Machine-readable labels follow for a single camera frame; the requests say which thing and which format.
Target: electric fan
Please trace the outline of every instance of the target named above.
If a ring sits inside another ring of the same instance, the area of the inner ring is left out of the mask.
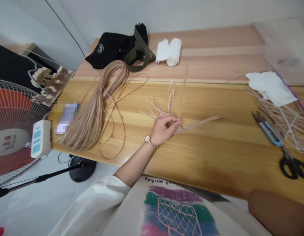
[[[0,80],[0,198],[65,172],[69,172],[75,182],[83,182],[93,174],[95,161],[72,156],[66,169],[41,175],[9,189],[2,188],[38,164],[50,152],[50,125],[45,129],[43,124],[48,123],[44,118],[52,107],[53,103],[44,96],[26,87]]]
[[[40,94],[0,80],[0,186],[41,161],[30,155],[33,125],[52,107]]]

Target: scissors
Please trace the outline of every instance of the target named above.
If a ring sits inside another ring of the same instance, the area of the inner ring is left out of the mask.
[[[283,144],[280,137],[275,133],[266,119],[261,115],[260,112],[257,111],[257,114],[251,112],[254,119],[259,123],[263,131],[265,132],[266,136],[269,138],[270,142],[282,148],[284,156],[280,160],[280,169],[283,174],[288,177],[289,179],[296,180],[298,176],[304,179],[304,172],[301,167],[304,168],[304,163],[296,158],[294,158],[287,150],[285,145]],[[291,175],[286,171],[286,166],[290,169]]]

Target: wristwatch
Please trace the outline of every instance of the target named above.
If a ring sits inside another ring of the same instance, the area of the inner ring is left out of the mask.
[[[159,146],[155,146],[153,143],[151,143],[151,136],[150,135],[145,137],[145,142],[151,144],[155,148],[159,148]]]

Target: white power strip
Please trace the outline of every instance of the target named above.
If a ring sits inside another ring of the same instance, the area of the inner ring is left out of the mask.
[[[31,142],[31,157],[46,158],[51,151],[51,121],[41,120],[34,124]]]

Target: toilet paper roll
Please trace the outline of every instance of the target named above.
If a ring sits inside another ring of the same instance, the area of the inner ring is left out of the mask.
[[[168,44],[168,40],[164,39],[162,42],[158,43],[157,53],[156,53],[156,62],[159,63],[161,61],[165,61],[170,58],[171,51]]]
[[[166,60],[167,65],[175,66],[179,62],[180,50],[181,50],[181,40],[173,38],[169,44],[170,57]]]

